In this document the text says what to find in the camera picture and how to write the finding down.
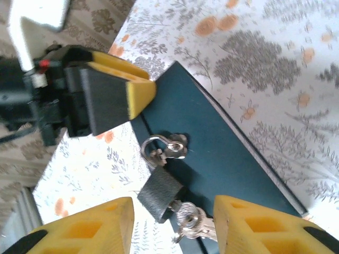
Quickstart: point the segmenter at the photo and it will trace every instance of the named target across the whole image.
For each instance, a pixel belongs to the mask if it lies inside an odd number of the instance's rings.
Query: yellow rubber block
[[[127,82],[126,86],[129,119],[132,120],[154,99],[156,85],[153,81],[130,81]]]
[[[28,254],[128,254],[134,223],[131,197],[122,197],[51,222]]]
[[[333,254],[304,230],[304,219],[229,196],[216,196],[214,222],[221,254]]]
[[[123,71],[140,78],[149,79],[149,74],[147,72],[125,60],[99,51],[92,51],[92,55],[94,62],[97,62],[98,64],[105,65],[112,69]]]

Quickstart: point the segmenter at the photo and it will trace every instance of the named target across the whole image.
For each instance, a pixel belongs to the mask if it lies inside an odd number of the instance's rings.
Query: table
[[[137,1],[110,53],[156,79],[178,60],[226,109],[313,220],[339,238],[339,3]],[[129,123],[64,137],[34,192],[44,223],[119,196],[149,176]],[[136,201],[131,253],[180,253]]]

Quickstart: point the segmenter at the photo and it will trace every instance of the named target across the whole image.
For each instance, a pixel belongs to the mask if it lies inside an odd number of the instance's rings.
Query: floral tablecloth
[[[152,79],[178,60],[252,140],[308,219],[339,238],[338,15],[337,0],[140,0],[110,53]],[[149,175],[138,151],[129,123],[100,137],[65,136],[34,193],[43,221],[135,198]],[[131,253],[180,252],[171,226],[155,224],[135,204]]]

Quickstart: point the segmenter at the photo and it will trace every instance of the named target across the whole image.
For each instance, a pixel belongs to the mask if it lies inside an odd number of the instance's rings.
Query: silver key
[[[173,238],[173,242],[178,243],[183,237],[195,239],[198,237],[217,240],[214,221],[206,217],[203,209],[196,207],[190,202],[182,203],[181,208],[176,213],[177,223],[180,226]]]

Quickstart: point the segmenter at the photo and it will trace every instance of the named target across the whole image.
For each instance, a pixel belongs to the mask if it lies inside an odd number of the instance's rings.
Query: dark teal book
[[[210,216],[216,195],[241,198],[295,216],[306,212],[289,188],[280,182],[294,207],[291,205],[252,154],[274,174],[267,161],[227,112],[178,62],[170,66],[156,84],[155,99],[131,123],[140,144],[152,134],[188,136],[186,158],[169,159],[166,165],[167,171],[189,189],[184,201],[193,202]],[[177,230],[174,217],[171,223]],[[219,253],[217,243],[210,239],[184,238],[180,245],[184,253]]]

